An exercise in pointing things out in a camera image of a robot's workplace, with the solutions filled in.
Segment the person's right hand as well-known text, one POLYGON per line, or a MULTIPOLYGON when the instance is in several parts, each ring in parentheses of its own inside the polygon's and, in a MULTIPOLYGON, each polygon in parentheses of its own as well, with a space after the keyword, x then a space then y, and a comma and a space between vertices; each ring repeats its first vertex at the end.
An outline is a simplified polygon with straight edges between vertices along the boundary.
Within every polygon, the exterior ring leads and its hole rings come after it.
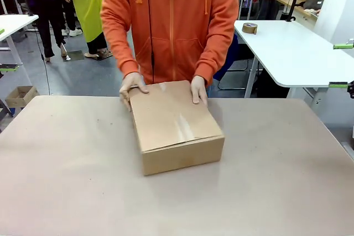
POLYGON ((121 102, 131 111, 129 91, 133 88, 138 88, 142 93, 149 93, 146 85, 143 82, 142 75, 138 72, 127 74, 122 80, 121 88, 119 90, 119 98, 121 102))

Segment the person's left hand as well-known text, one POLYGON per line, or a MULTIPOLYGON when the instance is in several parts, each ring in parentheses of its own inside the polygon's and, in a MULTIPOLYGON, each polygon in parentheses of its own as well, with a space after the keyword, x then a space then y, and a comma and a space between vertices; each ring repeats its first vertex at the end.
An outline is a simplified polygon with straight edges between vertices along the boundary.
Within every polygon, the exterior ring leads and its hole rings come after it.
POLYGON ((205 80, 201 76, 194 76, 191 81, 191 93, 192 93, 192 102, 194 104, 199 104, 202 102, 204 105, 207 105, 207 93, 205 87, 205 80))

